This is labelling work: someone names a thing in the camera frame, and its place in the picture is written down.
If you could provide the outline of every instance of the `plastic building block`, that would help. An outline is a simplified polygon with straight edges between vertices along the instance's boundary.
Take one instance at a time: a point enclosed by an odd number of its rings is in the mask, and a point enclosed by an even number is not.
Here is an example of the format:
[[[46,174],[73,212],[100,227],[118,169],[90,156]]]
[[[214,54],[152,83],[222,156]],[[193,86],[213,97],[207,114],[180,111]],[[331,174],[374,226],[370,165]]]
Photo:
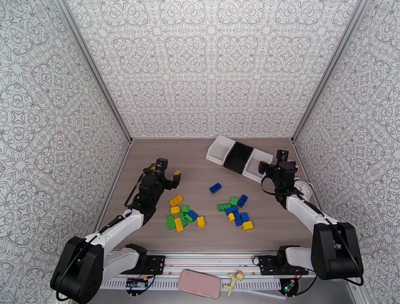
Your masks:
[[[248,215],[246,212],[243,212],[243,213],[240,215],[240,217],[241,217],[241,221],[242,221],[243,223],[250,221],[249,215]]]
[[[188,221],[186,220],[184,213],[181,212],[178,214],[178,216],[180,218],[180,221],[182,222],[182,226],[186,227],[188,225]]]
[[[254,227],[253,227],[253,223],[252,223],[251,220],[244,222],[241,226],[243,227],[243,230],[244,230],[244,231],[246,231],[246,230],[252,230],[252,229],[254,228]]]
[[[234,221],[235,220],[234,214],[233,213],[229,213],[228,214],[228,219],[229,219],[230,222]]]
[[[193,222],[194,222],[194,221],[193,221],[193,218],[191,218],[189,214],[185,214],[185,215],[184,215],[184,218],[185,218],[189,223],[193,223]]]
[[[175,218],[174,221],[175,221],[176,232],[183,231],[184,230],[184,226],[182,225],[181,218],[180,217]]]
[[[173,216],[177,216],[181,212],[181,208],[179,206],[171,207],[171,214]]]
[[[211,194],[215,194],[217,191],[221,190],[222,186],[219,182],[217,182],[214,186],[212,186],[209,191],[211,192]]]
[[[169,201],[169,204],[171,205],[171,207],[175,207],[177,205],[179,205],[180,203],[182,203],[184,201],[184,198],[182,197],[182,195],[178,195],[175,196],[173,199],[171,199]]]
[[[168,225],[168,230],[175,229],[175,221],[173,215],[167,215],[166,217],[166,224]]]
[[[235,196],[232,196],[232,197],[230,198],[230,204],[231,204],[232,206],[236,206],[236,205],[238,204],[238,198],[235,197]]]
[[[242,196],[240,197],[239,201],[237,202],[237,205],[240,208],[243,208],[243,206],[245,205],[247,199],[248,199],[248,197],[246,195],[242,194]]]
[[[182,205],[181,208],[182,208],[182,212],[185,214],[188,213],[190,210],[190,207],[188,205]]]
[[[189,210],[187,215],[190,216],[193,219],[193,221],[195,221],[199,217],[199,215],[196,212],[194,212],[193,210]]]
[[[199,216],[199,217],[197,218],[197,226],[198,226],[199,228],[203,228],[203,227],[206,226],[206,221],[204,220],[204,216]]]
[[[234,224],[236,225],[236,227],[242,226],[243,225],[242,218],[240,216],[235,217]]]
[[[223,212],[226,209],[229,209],[230,207],[232,207],[230,203],[219,204],[218,205],[218,212]]]
[[[226,209],[225,214],[228,215],[230,213],[235,213],[235,212],[238,212],[238,210],[239,210],[238,206],[233,206],[233,207]]]

